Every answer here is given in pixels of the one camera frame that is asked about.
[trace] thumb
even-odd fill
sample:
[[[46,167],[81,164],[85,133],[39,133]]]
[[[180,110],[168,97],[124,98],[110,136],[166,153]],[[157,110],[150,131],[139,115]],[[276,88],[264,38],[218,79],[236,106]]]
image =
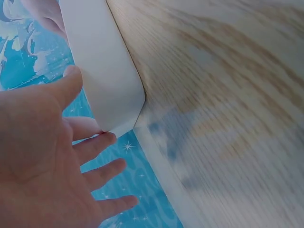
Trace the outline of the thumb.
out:
[[[68,66],[63,73],[63,78],[47,84],[52,95],[57,99],[60,107],[64,110],[77,97],[82,89],[82,76],[76,66]]]

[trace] fingernail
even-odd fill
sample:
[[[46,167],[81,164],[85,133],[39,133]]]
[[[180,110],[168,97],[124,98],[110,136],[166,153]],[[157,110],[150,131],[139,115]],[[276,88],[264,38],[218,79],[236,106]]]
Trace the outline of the fingernail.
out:
[[[74,65],[69,65],[66,70],[63,73],[63,77],[67,76],[67,75],[71,75],[73,74],[75,71],[78,70],[78,67],[74,66]]]

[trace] blue printed paper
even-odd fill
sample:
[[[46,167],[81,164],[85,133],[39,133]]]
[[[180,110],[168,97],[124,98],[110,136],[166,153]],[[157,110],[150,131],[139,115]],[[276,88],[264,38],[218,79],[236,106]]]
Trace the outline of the blue printed paper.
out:
[[[66,66],[74,63],[66,42],[44,30],[19,1],[0,0],[0,5],[0,89],[49,83],[60,78]],[[63,115],[93,117],[83,91]],[[96,200],[105,200],[134,194],[140,203],[106,220],[100,227],[182,228],[133,131],[84,164],[81,171],[96,169],[119,157],[126,159],[128,168],[92,195]]]

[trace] wooden surface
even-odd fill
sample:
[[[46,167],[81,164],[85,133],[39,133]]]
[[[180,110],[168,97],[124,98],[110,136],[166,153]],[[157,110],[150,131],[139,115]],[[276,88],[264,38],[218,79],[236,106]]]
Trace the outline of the wooden surface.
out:
[[[304,0],[108,0],[135,132],[189,228],[304,227]]]

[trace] white paper strip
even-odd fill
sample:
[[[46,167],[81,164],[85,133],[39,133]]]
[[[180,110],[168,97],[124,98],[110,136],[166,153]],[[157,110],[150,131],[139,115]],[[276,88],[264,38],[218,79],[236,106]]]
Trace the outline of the white paper strip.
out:
[[[101,129],[117,137],[134,127],[142,83],[105,0],[60,0],[75,64]]]

